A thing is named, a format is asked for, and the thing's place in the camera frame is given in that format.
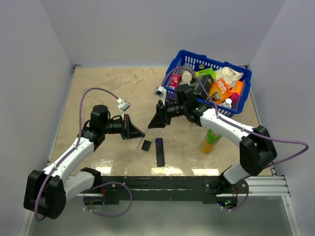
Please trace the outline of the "thin clear-handled screwdriver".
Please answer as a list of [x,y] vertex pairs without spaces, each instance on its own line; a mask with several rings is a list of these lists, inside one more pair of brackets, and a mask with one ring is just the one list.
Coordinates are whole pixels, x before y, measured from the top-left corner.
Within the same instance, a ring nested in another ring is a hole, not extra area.
[[141,142],[143,141],[143,139],[144,139],[145,136],[146,136],[146,133],[143,134],[143,136],[142,136],[140,142],[139,142],[138,145],[137,145],[137,149],[139,148],[139,146],[140,146],[140,144],[141,144]]

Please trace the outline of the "black battery cover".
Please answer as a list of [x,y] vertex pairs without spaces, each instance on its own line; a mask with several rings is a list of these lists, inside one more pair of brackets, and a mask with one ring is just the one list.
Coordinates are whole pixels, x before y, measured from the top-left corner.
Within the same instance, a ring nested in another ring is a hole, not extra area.
[[149,151],[149,150],[150,150],[150,147],[151,147],[151,143],[152,143],[152,142],[149,141],[149,140],[144,140],[141,149],[142,149],[143,151]]

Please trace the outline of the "black remote control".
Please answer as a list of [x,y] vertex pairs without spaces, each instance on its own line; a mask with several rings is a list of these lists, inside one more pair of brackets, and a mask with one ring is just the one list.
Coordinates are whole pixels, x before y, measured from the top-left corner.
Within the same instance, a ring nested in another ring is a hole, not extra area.
[[164,159],[164,147],[158,147],[158,139],[155,139],[156,144],[156,158],[157,158],[157,166],[158,167],[164,167],[165,166],[165,159]]

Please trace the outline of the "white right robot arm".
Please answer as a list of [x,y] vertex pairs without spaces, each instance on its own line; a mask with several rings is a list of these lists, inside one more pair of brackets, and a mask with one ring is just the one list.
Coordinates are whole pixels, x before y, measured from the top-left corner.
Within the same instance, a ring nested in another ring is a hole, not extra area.
[[149,129],[164,128],[170,125],[172,118],[185,116],[189,122],[225,136],[239,148],[239,163],[220,175],[219,187],[222,192],[231,193],[237,187],[237,182],[247,176],[257,176],[277,157],[265,127],[260,125],[253,128],[217,113],[215,108],[199,102],[189,85],[177,87],[178,99],[171,104],[165,100],[167,92],[164,87],[155,88],[154,94],[161,99],[156,105],[156,114],[148,125]]

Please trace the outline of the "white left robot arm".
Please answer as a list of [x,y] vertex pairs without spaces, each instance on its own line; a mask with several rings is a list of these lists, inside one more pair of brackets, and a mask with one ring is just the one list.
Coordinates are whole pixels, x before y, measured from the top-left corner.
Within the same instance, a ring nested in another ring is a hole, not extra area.
[[56,219],[65,205],[79,193],[98,192],[102,187],[101,173],[83,168],[76,176],[72,172],[105,140],[107,134],[119,134],[124,140],[143,138],[145,134],[134,126],[128,114],[109,117],[105,105],[93,107],[72,146],[42,171],[33,170],[27,179],[23,207],[50,219]]

